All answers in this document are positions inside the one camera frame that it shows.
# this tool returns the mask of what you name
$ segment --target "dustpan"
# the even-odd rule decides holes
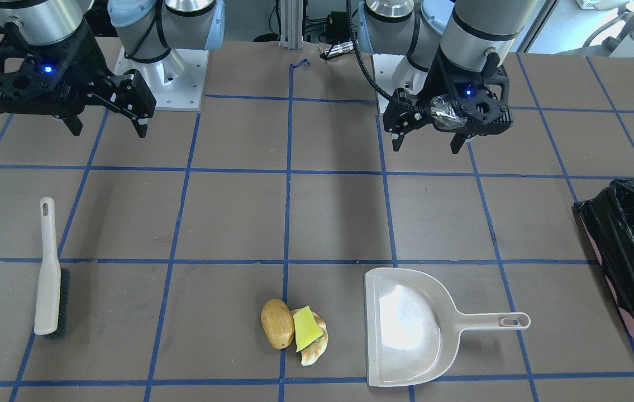
[[[375,268],[364,277],[367,383],[411,386],[442,376],[463,331],[524,330],[525,313],[463,314],[445,286],[406,268]]]

